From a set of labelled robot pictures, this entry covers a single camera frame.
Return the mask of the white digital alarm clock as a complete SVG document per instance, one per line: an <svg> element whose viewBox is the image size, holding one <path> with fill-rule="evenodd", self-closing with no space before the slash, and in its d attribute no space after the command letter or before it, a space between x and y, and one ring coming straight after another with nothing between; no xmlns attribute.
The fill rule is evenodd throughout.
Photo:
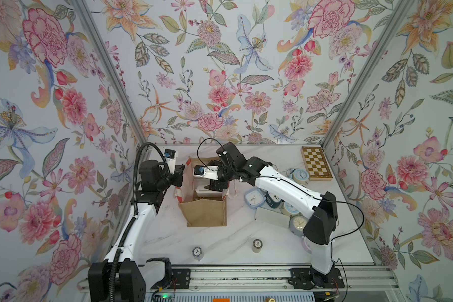
<svg viewBox="0 0 453 302"><path fill-rule="evenodd" d="M195 179L193 182L193 189L198 196L210 193L209 187L210 181L208 179Z"/></svg>

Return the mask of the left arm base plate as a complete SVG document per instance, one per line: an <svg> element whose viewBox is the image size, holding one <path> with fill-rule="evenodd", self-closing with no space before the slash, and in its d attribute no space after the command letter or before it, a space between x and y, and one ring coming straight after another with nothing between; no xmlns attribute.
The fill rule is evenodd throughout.
<svg viewBox="0 0 453 302"><path fill-rule="evenodd" d="M191 269L171 269L166 271L149 270L143 274L146 285L151 290L156 289L189 289Z"/></svg>

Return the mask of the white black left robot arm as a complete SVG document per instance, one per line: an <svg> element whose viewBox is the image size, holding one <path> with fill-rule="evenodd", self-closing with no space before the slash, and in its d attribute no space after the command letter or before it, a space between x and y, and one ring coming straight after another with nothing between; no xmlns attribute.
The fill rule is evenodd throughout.
<svg viewBox="0 0 453 302"><path fill-rule="evenodd" d="M160 150L150 142L138 148L128 220L109 253L88 270L91 301L145 301L152 286L171 283L168 259L140 262L140 241L157 217L168 189L182 186L184 165L178 165L176 159L176 151Z"/></svg>

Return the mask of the white rectangular clock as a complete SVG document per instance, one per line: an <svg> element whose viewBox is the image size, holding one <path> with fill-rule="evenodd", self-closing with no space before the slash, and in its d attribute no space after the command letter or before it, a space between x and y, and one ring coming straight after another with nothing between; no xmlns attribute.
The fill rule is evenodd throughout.
<svg viewBox="0 0 453 302"><path fill-rule="evenodd" d="M255 220L274 225L282 229L289 229L290 217L266 208L257 208Z"/></svg>

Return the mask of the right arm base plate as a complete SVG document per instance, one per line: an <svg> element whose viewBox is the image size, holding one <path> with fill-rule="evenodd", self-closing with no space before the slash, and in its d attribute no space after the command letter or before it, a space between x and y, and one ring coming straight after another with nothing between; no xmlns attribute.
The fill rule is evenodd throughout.
<svg viewBox="0 0 453 302"><path fill-rule="evenodd" d="M333 267L329 273L322 274L312 267L289 270L288 283L294 289L344 289L345 283L339 269Z"/></svg>

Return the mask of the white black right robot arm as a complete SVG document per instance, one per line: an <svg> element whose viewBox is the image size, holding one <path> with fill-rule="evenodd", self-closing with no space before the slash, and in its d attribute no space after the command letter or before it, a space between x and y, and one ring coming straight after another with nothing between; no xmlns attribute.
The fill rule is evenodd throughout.
<svg viewBox="0 0 453 302"><path fill-rule="evenodd" d="M230 181L246 182L260 190L267 191L297 209L306 219L303 236L312 253L310 275L327 278L334 273L332 241L337 228L340 203L330 192L323 194L307 189L283 176L275 170L273 164L251 157L246 159L233 143L221 145L217 150L217 159L209 164L204 162L194 169L196 177L210 180L207 188L210 191L221 191Z"/></svg>

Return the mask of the grey rectangular mirror clock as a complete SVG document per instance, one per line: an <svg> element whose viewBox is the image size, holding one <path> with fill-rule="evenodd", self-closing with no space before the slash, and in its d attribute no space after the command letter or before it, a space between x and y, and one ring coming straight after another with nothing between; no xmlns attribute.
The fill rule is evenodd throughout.
<svg viewBox="0 0 453 302"><path fill-rule="evenodd" d="M222 191L196 190L195 193L198 198L221 198L223 196Z"/></svg>

